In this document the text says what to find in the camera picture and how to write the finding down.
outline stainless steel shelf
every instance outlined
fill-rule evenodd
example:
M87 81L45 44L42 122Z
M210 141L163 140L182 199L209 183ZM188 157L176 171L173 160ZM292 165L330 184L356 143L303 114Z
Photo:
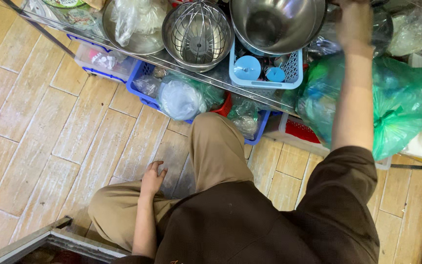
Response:
M57 30L86 39L112 50L118 50L126 55L156 66L178 71L192 79L220 87L268 105L276 110L296 116L294 108L281 101L281 95L284 93L284 90L275 91L272 89L233 86L229 77L229 58L225 58L214 69L208 72L194 73L180 67L165 49L152 55L134 55L117 49L103 32L102 11L95 11L95 9L87 5L75 9L57 9L45 4L42 0L26 0L20 7L14 5L11 0L3 0L3 2L8 4L9 7L14 9L27 21L49 25Z

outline stacked metal bowls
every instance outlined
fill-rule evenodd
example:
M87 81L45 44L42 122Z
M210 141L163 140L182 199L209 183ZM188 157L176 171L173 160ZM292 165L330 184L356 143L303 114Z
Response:
M234 32L224 12L207 1L194 1L170 11L162 24L166 50L185 69L205 72L231 50Z
M237 38L250 52L284 55L317 35L326 13L325 0L230 0Z

